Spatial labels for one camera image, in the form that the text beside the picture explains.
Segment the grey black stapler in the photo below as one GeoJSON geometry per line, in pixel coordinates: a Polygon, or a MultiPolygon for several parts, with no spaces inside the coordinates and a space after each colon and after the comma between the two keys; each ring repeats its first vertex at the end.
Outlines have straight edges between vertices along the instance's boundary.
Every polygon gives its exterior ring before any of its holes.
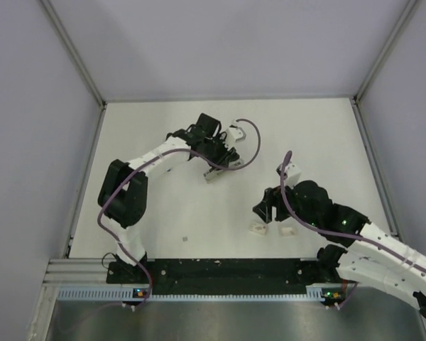
{"type": "Polygon", "coordinates": [[[241,158],[232,161],[229,163],[228,166],[225,166],[224,169],[218,169],[211,167],[208,171],[206,171],[203,176],[207,183],[211,183],[212,181],[216,180],[217,178],[221,177],[223,173],[227,172],[230,168],[236,168],[241,166],[243,163],[243,160],[241,158]]]}

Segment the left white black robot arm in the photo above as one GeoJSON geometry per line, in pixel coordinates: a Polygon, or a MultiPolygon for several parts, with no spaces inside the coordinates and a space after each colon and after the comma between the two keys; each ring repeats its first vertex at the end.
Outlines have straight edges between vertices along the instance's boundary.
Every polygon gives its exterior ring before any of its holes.
{"type": "Polygon", "coordinates": [[[167,134],[161,145],[145,155],[109,164],[97,199],[99,216],[105,216],[108,223],[99,226],[115,239],[125,277],[137,282],[147,272],[142,261],[146,250],[137,224],[147,208],[150,184],[194,157],[213,162],[204,174],[207,180],[224,169],[240,166],[243,161],[235,145],[245,138],[246,133],[236,122],[222,130],[220,121],[200,114],[196,123],[167,134]]]}

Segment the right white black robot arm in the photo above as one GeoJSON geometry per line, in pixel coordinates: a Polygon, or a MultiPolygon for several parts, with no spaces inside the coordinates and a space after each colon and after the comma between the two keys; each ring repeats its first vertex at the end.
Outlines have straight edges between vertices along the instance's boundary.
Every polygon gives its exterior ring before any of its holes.
{"type": "Polygon", "coordinates": [[[426,256],[364,214],[333,202],[316,182],[267,188],[252,211],[266,224],[293,218],[328,240],[317,263],[325,281],[365,284],[406,302],[426,319],[426,256]]]}

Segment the staple box with red dot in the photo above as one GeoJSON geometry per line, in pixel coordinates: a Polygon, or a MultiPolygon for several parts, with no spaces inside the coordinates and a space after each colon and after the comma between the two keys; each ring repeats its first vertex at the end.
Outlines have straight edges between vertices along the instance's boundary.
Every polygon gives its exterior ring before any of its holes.
{"type": "Polygon", "coordinates": [[[268,225],[264,222],[252,221],[248,227],[250,233],[266,236],[268,233],[268,225]]]}

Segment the small white staple box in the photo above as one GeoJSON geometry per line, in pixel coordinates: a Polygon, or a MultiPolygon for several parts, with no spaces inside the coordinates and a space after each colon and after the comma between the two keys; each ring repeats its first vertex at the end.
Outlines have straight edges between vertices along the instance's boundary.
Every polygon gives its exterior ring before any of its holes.
{"type": "Polygon", "coordinates": [[[278,227],[280,237],[294,237],[297,235],[297,228],[293,226],[280,225],[278,227]]]}

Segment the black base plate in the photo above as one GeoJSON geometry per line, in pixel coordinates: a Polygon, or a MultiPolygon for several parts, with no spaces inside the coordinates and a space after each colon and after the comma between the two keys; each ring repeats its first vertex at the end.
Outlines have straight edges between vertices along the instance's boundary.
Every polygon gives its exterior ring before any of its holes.
{"type": "Polygon", "coordinates": [[[304,293],[315,283],[344,280],[315,260],[301,259],[154,259],[146,271],[117,259],[109,263],[108,284],[147,284],[152,294],[170,295],[276,295],[304,293]]]}

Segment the aluminium frame rail front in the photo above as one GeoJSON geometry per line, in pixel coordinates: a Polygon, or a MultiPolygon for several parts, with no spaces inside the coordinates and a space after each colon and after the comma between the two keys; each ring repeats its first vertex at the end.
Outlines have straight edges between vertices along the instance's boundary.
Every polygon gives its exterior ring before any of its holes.
{"type": "Polygon", "coordinates": [[[108,270],[100,259],[51,259],[43,283],[46,285],[94,285],[106,283],[108,270]]]}

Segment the left aluminium corner post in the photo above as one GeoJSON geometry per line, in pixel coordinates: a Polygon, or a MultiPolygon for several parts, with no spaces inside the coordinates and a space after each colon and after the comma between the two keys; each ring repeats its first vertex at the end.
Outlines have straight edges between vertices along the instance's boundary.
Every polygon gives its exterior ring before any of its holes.
{"type": "Polygon", "coordinates": [[[103,109],[106,106],[106,102],[103,96],[100,94],[98,87],[95,85],[94,80],[90,75],[89,70],[87,69],[87,66],[85,65],[78,49],[71,39],[70,34],[67,32],[67,29],[58,15],[55,7],[53,6],[52,1],[37,0],[37,2],[50,25],[53,27],[55,34],[57,35],[62,47],[65,49],[65,52],[67,53],[73,66],[75,67],[77,74],[80,76],[89,93],[93,96],[94,101],[97,103],[98,107],[103,109]]]}

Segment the aluminium corner post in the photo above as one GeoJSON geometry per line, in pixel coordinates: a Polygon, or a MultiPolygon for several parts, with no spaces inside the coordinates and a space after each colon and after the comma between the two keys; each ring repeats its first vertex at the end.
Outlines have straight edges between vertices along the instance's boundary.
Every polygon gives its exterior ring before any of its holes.
{"type": "Polygon", "coordinates": [[[67,29],[58,15],[55,7],[53,6],[52,1],[37,0],[37,2],[50,25],[53,27],[55,34],[57,35],[62,47],[65,49],[65,52],[67,53],[73,66],[75,67],[77,74],[80,76],[89,93],[93,96],[94,101],[97,103],[98,107],[103,109],[106,106],[106,102],[103,96],[100,94],[98,87],[95,85],[94,80],[90,75],[89,70],[87,69],[87,66],[85,65],[78,49],[71,39],[70,34],[67,32],[67,29]]]}
{"type": "Polygon", "coordinates": [[[381,51],[374,60],[370,70],[366,73],[366,76],[358,88],[358,91],[353,96],[355,103],[359,103],[365,97],[371,85],[375,82],[375,79],[378,77],[382,68],[391,56],[391,53],[404,34],[405,29],[407,28],[421,3],[421,0],[409,0],[405,2],[403,10],[399,15],[398,20],[395,22],[395,25],[391,29],[388,37],[386,38],[381,51]]]}

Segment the right aluminium corner post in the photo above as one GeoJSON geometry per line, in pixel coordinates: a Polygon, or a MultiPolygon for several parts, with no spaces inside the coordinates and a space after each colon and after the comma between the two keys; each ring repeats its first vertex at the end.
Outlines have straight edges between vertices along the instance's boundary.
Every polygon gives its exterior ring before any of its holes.
{"type": "Polygon", "coordinates": [[[403,10],[399,15],[398,20],[395,22],[395,25],[391,29],[388,37],[386,38],[381,51],[374,60],[370,70],[366,73],[366,76],[358,88],[358,91],[353,96],[355,103],[359,103],[365,97],[371,85],[375,82],[375,79],[378,77],[382,68],[391,56],[391,53],[404,34],[405,29],[407,28],[421,3],[421,0],[409,0],[405,2],[403,10]]]}

